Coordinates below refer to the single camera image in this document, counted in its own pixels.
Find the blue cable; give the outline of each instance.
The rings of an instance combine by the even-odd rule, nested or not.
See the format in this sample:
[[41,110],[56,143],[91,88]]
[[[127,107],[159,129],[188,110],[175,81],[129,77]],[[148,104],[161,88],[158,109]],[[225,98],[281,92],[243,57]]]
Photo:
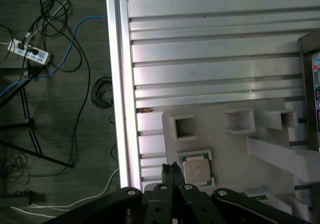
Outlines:
[[69,48],[68,50],[66,51],[65,55],[64,55],[64,58],[62,59],[62,61],[60,62],[60,64],[54,69],[52,70],[51,72],[45,74],[45,75],[42,75],[42,76],[37,76],[37,77],[34,77],[34,78],[29,78],[29,79],[26,79],[26,80],[20,80],[20,81],[17,81],[17,82],[14,82],[12,84],[10,84],[9,86],[7,86],[0,94],[0,97],[3,96],[7,91],[8,89],[10,89],[11,87],[13,86],[16,86],[17,84],[20,84],[20,83],[23,83],[25,81],[29,81],[29,80],[38,80],[38,79],[42,79],[42,78],[46,78],[50,75],[53,75],[66,61],[71,49],[72,49],[72,46],[73,46],[73,42],[74,42],[74,37],[75,37],[75,33],[77,32],[77,29],[78,27],[86,20],[89,20],[89,19],[94,19],[94,18],[102,18],[102,19],[106,19],[106,16],[101,16],[101,15],[94,15],[94,16],[89,16],[89,17],[86,17],[84,19],[82,19],[79,23],[77,23],[77,25],[75,26],[74,30],[73,30],[73,35],[72,35],[72,40],[70,42],[70,45],[69,45]]

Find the white cord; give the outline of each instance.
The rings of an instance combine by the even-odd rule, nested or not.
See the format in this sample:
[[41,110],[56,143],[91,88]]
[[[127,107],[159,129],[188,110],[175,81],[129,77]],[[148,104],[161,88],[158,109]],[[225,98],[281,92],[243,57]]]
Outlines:
[[[51,17],[54,17],[57,13],[59,13],[59,11],[65,6],[65,4],[66,4],[68,1],[69,1],[69,0],[65,0],[65,1],[63,2],[63,4],[51,15]],[[51,19],[49,19],[48,21],[46,21],[44,27],[47,26],[47,24],[48,24],[50,21],[51,21]],[[39,29],[37,29],[37,31],[35,31],[32,35],[30,35],[30,36],[28,37],[27,41],[25,42],[25,45],[24,45],[24,46],[28,46],[30,39],[31,39],[33,36],[35,36],[35,34],[38,33],[39,30],[41,30],[41,29],[42,29],[42,27],[40,27]]]
[[78,201],[76,201],[76,202],[74,202],[74,203],[72,203],[72,204],[70,204],[70,205],[36,205],[36,204],[31,204],[29,207],[33,207],[33,208],[69,208],[69,207],[72,207],[72,206],[78,204],[79,202],[82,202],[82,201],[85,201],[85,200],[89,200],[89,199],[92,199],[92,198],[99,197],[99,196],[103,195],[103,194],[106,192],[106,190],[109,188],[109,185],[110,185],[110,182],[111,182],[113,176],[114,176],[118,171],[119,171],[119,169],[115,170],[115,171],[111,174],[111,176],[110,176],[110,178],[109,178],[109,180],[108,180],[108,182],[107,182],[104,190],[103,190],[101,193],[97,194],[97,195],[90,196],[90,197],[87,197],[87,198],[78,200]]
[[18,211],[21,211],[21,212],[23,212],[23,213],[25,213],[25,214],[29,214],[29,215],[38,215],[38,216],[44,216],[44,217],[49,217],[49,218],[56,218],[56,216],[33,213],[33,212],[21,210],[21,209],[19,209],[19,208],[17,208],[17,207],[14,207],[14,206],[10,206],[10,208],[15,209],[15,210],[18,210]]
[[[46,206],[36,205],[36,204],[31,204],[28,207],[31,207],[31,208],[46,208]],[[59,208],[54,208],[54,207],[50,207],[50,208],[53,209],[53,210],[70,211],[68,209],[59,209]]]

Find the bolt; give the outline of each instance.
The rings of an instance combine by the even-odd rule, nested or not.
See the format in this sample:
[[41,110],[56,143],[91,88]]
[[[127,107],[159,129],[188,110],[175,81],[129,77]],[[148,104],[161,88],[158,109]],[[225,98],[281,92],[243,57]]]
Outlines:
[[186,190],[191,190],[192,189],[191,185],[185,185],[184,187],[185,187]]
[[224,190],[221,190],[218,192],[219,195],[228,195],[228,193]]
[[134,190],[130,190],[127,192],[128,195],[134,195],[136,192]]

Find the floor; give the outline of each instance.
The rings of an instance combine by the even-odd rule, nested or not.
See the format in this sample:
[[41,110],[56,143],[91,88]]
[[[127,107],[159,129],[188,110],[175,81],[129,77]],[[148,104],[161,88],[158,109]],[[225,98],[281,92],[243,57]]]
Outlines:
[[[73,10],[68,25],[73,29],[84,17],[106,15],[106,0],[71,0]],[[0,24],[10,27],[22,39],[32,22],[40,15],[38,0],[0,0]],[[110,53],[106,19],[86,21],[77,32],[80,42],[89,60],[91,86],[102,76],[111,76]],[[9,35],[0,29],[0,42],[8,42]],[[39,36],[32,45],[41,48]],[[48,51],[53,55],[53,62],[59,63],[68,47],[64,37],[52,37],[47,41]],[[6,54],[6,47],[0,46],[0,59]],[[18,59],[10,55],[9,59]],[[78,53],[73,50],[63,68],[69,70],[79,64]],[[2,71],[0,89],[19,78],[19,71]],[[68,161],[72,131],[77,114],[84,101],[88,83],[88,68],[85,63],[74,73],[58,71],[52,77],[33,81],[27,88],[31,115],[35,120],[37,137],[44,153],[61,161]],[[80,117],[77,128],[77,148],[74,151],[75,168],[59,176],[41,177],[59,172],[62,167],[28,156],[31,166],[31,179],[28,185],[27,175],[0,193],[14,193],[16,190],[31,190],[35,193],[34,203],[68,205],[79,199],[100,193],[110,175],[117,169],[117,161],[111,158],[110,151],[116,143],[115,127],[108,122],[113,109],[96,108],[89,98]],[[0,125],[23,121],[23,112],[19,97],[12,99],[0,110]],[[10,140],[16,145],[32,149],[28,132],[7,131],[0,133],[0,140]],[[3,156],[8,151],[0,149]],[[107,192],[119,188],[119,175],[113,178]],[[60,215],[61,211],[43,209],[37,211],[47,215]],[[13,209],[0,209],[0,223],[43,223],[46,217],[31,216]]]

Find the white power strip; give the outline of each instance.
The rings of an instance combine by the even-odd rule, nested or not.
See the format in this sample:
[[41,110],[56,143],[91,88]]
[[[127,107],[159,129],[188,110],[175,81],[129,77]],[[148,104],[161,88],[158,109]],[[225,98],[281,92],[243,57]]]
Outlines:
[[51,55],[46,51],[43,51],[41,49],[38,49],[38,48],[35,48],[35,47],[29,45],[29,47],[31,47],[32,49],[38,50],[39,53],[34,55],[31,51],[29,51],[26,54],[26,50],[21,50],[21,49],[18,48],[18,44],[21,43],[21,41],[13,40],[13,42],[14,42],[13,45],[11,45],[11,42],[10,42],[10,44],[8,46],[8,50],[10,50],[11,52],[13,52],[13,53],[15,53],[17,55],[20,55],[22,57],[25,56],[27,59],[35,61],[35,62],[37,62],[39,64],[42,64],[42,65],[46,65],[50,61],[50,56]]

